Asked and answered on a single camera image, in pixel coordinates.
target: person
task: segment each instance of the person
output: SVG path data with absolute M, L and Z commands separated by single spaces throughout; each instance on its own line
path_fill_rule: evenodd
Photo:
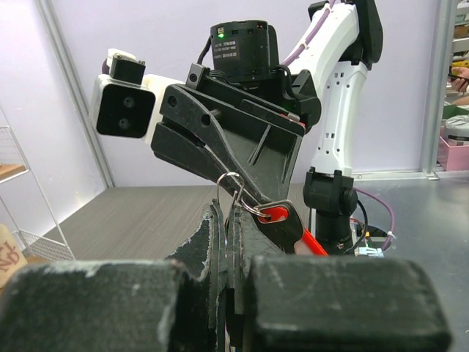
M 469 68 L 467 67 L 455 67 L 453 68 L 453 74 L 463 78 L 469 78 Z M 469 83 L 461 78 L 455 79 L 451 82 L 451 87 L 456 92 L 466 93 L 468 90 Z M 453 102 L 454 105 L 469 105 L 469 96 L 462 97 Z

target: black cable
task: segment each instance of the black cable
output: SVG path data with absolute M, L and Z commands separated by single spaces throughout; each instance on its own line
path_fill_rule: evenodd
M 368 232 L 368 214 L 366 213 L 365 207 L 363 206 L 363 203 L 360 200 L 357 201 L 357 205 L 358 207 L 360 207 L 361 212 L 363 213 L 363 232 L 361 233 L 360 238 L 355 242 L 355 244 L 351 248 L 345 250 L 344 254 L 348 254 L 350 252 L 355 251 L 358 246 L 360 246 L 361 241 L 363 241 Z
M 202 52 L 199 55 L 199 58 L 197 59 L 197 63 L 199 65 L 202 65 L 202 63 L 204 61 L 204 58 L 205 58 L 205 55 L 207 55 L 208 51 L 210 50 L 211 45 L 212 45 L 212 36 L 209 36 L 208 40 L 207 40 L 207 43 L 205 44 L 204 49 L 202 50 Z

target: key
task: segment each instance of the key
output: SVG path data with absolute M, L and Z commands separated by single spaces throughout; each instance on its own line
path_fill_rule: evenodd
M 269 215 L 268 218 L 258 216 L 257 220 L 260 224 L 269 224 L 271 227 L 278 228 L 279 230 L 274 230 L 273 228 L 270 230 L 275 231 L 275 235 L 278 233 L 285 234 L 285 238 L 283 239 L 276 236 L 276 241 L 278 241 L 278 243 L 274 241 L 274 243 L 276 243 L 277 246 L 280 245 L 285 252 L 290 250 L 291 241 L 293 241 L 293 245 L 295 245 L 297 241 L 302 239 L 313 254 L 322 256 L 328 255 L 323 247 L 316 241 L 316 238 L 314 238 L 308 229 L 303 226 L 301 217 L 298 215 L 295 206 L 289 200 L 281 200 L 266 205 L 258 205 L 255 208 L 261 213 Z
M 303 237 L 303 222 L 289 200 L 280 200 L 254 207 L 261 213 L 271 215 L 270 218 L 256 216 L 258 228 L 275 245 L 289 254 L 295 253 L 295 243 Z

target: worn black block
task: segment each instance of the worn black block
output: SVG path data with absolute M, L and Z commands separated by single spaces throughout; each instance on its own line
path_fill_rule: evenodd
M 245 289 L 249 351 L 447 351 L 430 280 L 407 261 L 255 257 Z

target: pink box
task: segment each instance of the pink box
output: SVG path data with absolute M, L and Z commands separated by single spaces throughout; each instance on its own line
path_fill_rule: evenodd
M 446 171 L 469 170 L 469 145 L 450 145 L 440 135 L 437 160 Z

